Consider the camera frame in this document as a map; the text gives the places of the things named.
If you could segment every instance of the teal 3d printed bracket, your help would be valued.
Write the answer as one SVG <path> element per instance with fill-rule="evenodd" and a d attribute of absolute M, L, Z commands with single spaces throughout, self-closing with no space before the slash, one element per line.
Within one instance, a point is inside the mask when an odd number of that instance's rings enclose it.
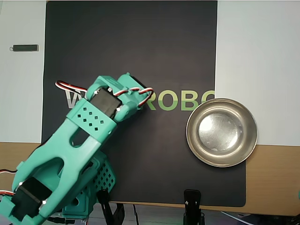
<path fill-rule="evenodd" d="M 2 198 L 0 214 L 14 225 L 40 225 L 60 210 L 65 218 L 87 218 L 96 192 L 106 188 L 110 192 L 115 185 L 101 147 L 119 122 L 141 109 L 149 92 L 138 89 L 145 87 L 129 73 L 118 80 L 99 76 L 86 99 L 76 103 L 48 141 L 18 165 L 12 185 L 15 195 Z M 80 129 L 89 136 L 74 146 L 72 139 Z"/>

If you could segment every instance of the black mat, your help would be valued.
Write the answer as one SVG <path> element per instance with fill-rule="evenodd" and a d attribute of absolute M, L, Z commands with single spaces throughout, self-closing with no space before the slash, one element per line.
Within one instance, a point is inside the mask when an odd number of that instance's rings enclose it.
<path fill-rule="evenodd" d="M 245 163 L 206 165 L 185 138 L 193 103 L 182 101 L 182 91 L 194 91 L 186 97 L 197 94 L 201 103 L 214 90 L 216 29 L 216 1 L 48 2 L 42 139 L 77 97 L 56 80 L 87 88 L 98 75 L 130 72 L 155 89 L 156 100 L 121 124 L 103 150 L 117 175 L 112 199 L 184 203 L 190 188 L 201 191 L 202 205 L 243 206 Z"/>

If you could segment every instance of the red white black wire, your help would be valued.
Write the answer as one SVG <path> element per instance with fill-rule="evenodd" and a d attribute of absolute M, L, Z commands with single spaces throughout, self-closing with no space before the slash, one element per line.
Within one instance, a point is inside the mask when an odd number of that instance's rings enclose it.
<path fill-rule="evenodd" d="M 2 173 L 11 173 L 15 174 L 17 170 L 6 170 L 6 169 L 0 169 L 0 174 Z M 0 195 L 14 195 L 14 192 L 7 191 L 7 190 L 0 190 Z"/>
<path fill-rule="evenodd" d="M 55 82 L 55 86 L 62 89 L 62 90 L 67 90 L 67 91 L 70 91 L 70 92 L 73 92 L 73 93 L 80 93 L 81 91 L 86 93 L 88 91 L 85 88 L 77 87 L 77 86 L 68 84 L 68 83 L 63 82 L 63 81 Z M 148 93 L 147 97 L 139 103 L 139 107 L 142 106 L 143 104 L 145 104 L 149 100 L 149 98 L 151 98 L 151 96 L 154 92 L 153 88 L 145 88 L 145 89 L 141 90 L 139 87 L 134 87 L 134 88 L 130 88 L 129 90 L 120 90 L 120 91 L 117 91 L 115 93 L 112 90 L 112 94 L 114 96 L 118 97 L 121 94 L 127 93 L 129 91 L 138 91 L 140 95 L 144 94 L 144 93 Z"/>

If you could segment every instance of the perforated panel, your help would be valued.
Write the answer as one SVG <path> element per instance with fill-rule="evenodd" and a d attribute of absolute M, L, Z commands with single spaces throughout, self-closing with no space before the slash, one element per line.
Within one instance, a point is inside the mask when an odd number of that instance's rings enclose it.
<path fill-rule="evenodd" d="M 74 109 L 67 117 L 101 143 L 116 127 L 112 119 L 85 99 L 81 99 Z"/>
<path fill-rule="evenodd" d="M 93 179 L 96 191 L 108 188 L 108 192 L 110 192 L 115 185 L 115 182 L 115 175 L 113 174 L 111 166 L 106 160 L 98 171 L 97 176 Z"/>

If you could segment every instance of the joint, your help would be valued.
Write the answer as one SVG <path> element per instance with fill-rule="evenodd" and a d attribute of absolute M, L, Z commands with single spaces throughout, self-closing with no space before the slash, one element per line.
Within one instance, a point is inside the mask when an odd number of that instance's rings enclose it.
<path fill-rule="evenodd" d="M 121 100 L 104 88 L 97 91 L 90 103 L 111 119 L 114 118 L 117 108 L 122 105 Z"/>
<path fill-rule="evenodd" d="M 17 189 L 11 202 L 15 204 L 12 215 L 19 221 L 28 215 L 34 218 L 45 204 L 52 191 L 34 177 L 24 181 Z"/>

